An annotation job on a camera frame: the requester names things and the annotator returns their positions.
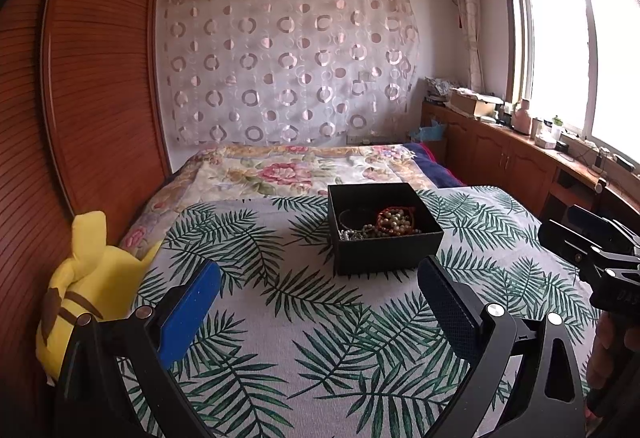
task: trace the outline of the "floral blanket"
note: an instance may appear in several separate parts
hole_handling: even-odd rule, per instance
[[[164,237],[183,209],[202,201],[325,195],[327,185],[334,183],[408,182],[414,189],[436,188],[413,156],[401,145],[226,145],[203,150],[149,200],[120,247],[137,257],[144,255]]]
[[[584,374],[598,314],[575,269],[538,244],[539,222],[493,187],[419,195],[444,229],[438,259],[452,277],[513,315],[560,313]],[[135,307],[157,303],[207,258],[220,265],[220,296],[173,371],[214,436],[420,437],[468,370],[415,271],[334,277],[322,196],[185,209]],[[121,369],[144,427],[158,433],[130,364]],[[513,378],[509,368],[482,433]]]

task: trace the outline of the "navy blue blanket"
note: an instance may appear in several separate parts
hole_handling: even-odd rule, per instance
[[[436,163],[433,154],[426,145],[420,143],[405,143],[404,147],[415,153],[414,162],[424,172],[424,175],[430,179],[439,189],[448,189],[451,187],[464,187],[465,184],[457,179],[451,171]]]

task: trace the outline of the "window frame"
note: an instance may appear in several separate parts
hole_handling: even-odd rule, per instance
[[[569,131],[575,132],[581,140],[589,140],[594,142],[598,147],[606,147],[612,154],[620,154],[638,168],[640,167],[640,162],[591,134],[598,90],[598,36],[596,33],[593,5],[591,0],[585,0],[585,2],[589,36],[589,90],[584,116],[584,127],[583,129],[578,129],[575,126],[567,124],[565,124],[565,127]],[[529,11],[530,0],[507,0],[509,62],[505,102],[516,103],[520,101],[521,98],[531,98],[533,57],[530,56],[530,54],[533,54],[534,48],[534,25],[532,24],[532,17]]]

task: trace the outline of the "wooden window frame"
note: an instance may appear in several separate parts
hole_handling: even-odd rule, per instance
[[[524,0],[507,0],[507,22],[509,30],[509,62],[504,101],[516,103],[522,98],[527,85],[527,78],[530,78],[531,64],[530,60],[527,60],[527,47],[524,44],[527,38]]]

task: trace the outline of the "window pane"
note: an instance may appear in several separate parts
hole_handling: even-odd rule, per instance
[[[640,7],[636,0],[591,0],[598,36],[594,137],[640,162]]]
[[[589,31],[584,0],[531,0],[531,114],[584,127],[589,97]]]

